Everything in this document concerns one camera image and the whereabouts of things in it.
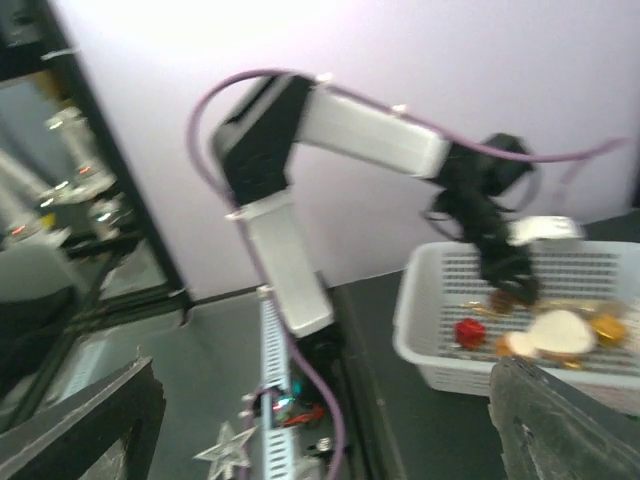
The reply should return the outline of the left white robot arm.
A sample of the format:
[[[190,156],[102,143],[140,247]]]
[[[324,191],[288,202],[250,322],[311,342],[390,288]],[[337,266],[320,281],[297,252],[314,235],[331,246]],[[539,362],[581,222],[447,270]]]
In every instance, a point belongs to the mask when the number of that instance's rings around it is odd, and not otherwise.
[[[540,97],[523,76],[328,65],[306,71],[329,72],[339,85],[385,105],[404,104],[472,140],[504,131],[524,137],[540,154],[567,145],[551,131],[552,101]],[[415,246],[437,237],[417,217],[434,194],[432,187],[308,147],[295,154],[291,174],[296,213],[314,264],[335,285],[395,271]]]

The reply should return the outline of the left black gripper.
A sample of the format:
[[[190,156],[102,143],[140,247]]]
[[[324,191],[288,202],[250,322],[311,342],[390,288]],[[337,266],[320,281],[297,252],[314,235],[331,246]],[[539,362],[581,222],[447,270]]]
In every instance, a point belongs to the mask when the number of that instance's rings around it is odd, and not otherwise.
[[[464,239],[479,255],[480,277],[524,305],[538,300],[539,281],[526,246],[508,243],[507,223],[494,205],[479,199],[464,213]]]

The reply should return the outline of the gold foil gift box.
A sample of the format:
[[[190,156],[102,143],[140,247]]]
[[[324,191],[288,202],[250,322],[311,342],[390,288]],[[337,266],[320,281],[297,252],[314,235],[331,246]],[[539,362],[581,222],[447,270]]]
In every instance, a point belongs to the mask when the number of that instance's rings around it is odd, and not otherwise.
[[[611,314],[596,314],[590,319],[589,324],[597,336],[598,343],[603,347],[619,346],[628,337],[626,326]]]

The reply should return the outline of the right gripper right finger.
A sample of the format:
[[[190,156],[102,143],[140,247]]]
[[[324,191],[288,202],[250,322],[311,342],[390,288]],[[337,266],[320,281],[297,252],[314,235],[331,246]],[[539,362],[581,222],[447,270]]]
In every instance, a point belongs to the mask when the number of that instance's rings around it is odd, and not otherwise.
[[[493,366],[489,415],[509,479],[639,477],[639,423],[522,358]]]

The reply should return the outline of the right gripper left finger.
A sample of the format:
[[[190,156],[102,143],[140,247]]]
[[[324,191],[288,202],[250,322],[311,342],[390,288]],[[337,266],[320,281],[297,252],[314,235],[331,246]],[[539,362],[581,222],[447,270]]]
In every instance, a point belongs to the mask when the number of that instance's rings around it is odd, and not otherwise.
[[[166,399],[137,358],[1,435],[3,479],[78,479],[125,439],[124,475],[148,477]]]

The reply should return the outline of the silver star topper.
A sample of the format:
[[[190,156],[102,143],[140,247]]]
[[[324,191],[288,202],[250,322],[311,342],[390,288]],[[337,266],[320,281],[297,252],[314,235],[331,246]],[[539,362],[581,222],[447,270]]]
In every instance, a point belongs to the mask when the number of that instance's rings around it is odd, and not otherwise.
[[[234,479],[237,470],[246,472],[252,467],[246,444],[256,430],[257,427],[252,426],[236,433],[225,421],[220,427],[217,443],[197,453],[193,459],[209,463],[208,480]]]

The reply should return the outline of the white plastic basket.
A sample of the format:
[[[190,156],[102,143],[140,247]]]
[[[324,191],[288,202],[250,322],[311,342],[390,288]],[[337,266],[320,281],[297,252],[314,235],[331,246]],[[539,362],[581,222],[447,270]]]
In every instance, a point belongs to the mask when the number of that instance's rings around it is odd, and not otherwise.
[[[548,305],[594,305],[639,297],[639,246],[631,242],[584,241],[533,250],[541,299]],[[396,353],[417,367],[425,382],[445,392],[486,396],[497,361],[495,343],[509,331],[523,331],[530,311],[509,315],[488,311],[491,286],[478,276],[469,245],[435,242],[416,248],[404,270],[394,312]],[[468,350],[454,339],[454,325],[473,318],[486,328],[485,343]],[[639,413],[639,352],[636,346],[597,347],[578,368],[541,360],[562,381],[620,412]]]

